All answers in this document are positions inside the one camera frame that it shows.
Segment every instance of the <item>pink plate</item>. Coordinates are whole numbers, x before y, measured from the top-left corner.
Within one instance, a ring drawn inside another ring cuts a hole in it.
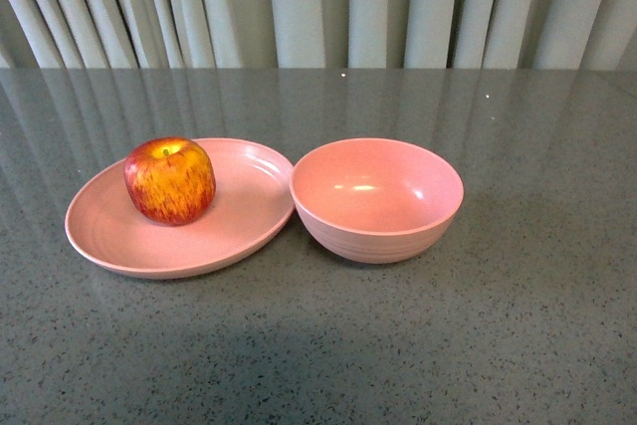
[[[217,193],[206,213],[164,226],[132,205],[123,160],[89,181],[65,221],[76,250],[110,271],[151,279],[196,276],[230,266],[265,246],[294,210],[292,164],[273,149],[229,138],[196,140],[210,155]]]

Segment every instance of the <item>gray countertop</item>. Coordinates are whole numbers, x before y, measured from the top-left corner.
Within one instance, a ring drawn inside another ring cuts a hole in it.
[[[637,423],[637,74],[0,71],[0,422]],[[169,134],[296,162],[382,136],[465,184],[433,248],[328,252],[299,217],[153,281],[80,256],[66,209]]]

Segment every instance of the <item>speckled countertop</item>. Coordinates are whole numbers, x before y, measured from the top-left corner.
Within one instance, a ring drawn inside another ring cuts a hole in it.
[[[0,422],[637,423],[637,74],[0,71]],[[445,157],[432,249],[345,261],[294,214],[249,258],[132,279],[69,244],[78,190],[156,136],[295,162]]]

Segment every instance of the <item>red apple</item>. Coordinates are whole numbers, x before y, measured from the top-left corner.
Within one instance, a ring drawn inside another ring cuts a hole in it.
[[[135,148],[126,157],[123,175],[135,208],[171,226],[203,215],[217,187],[208,153],[195,141],[175,136]]]

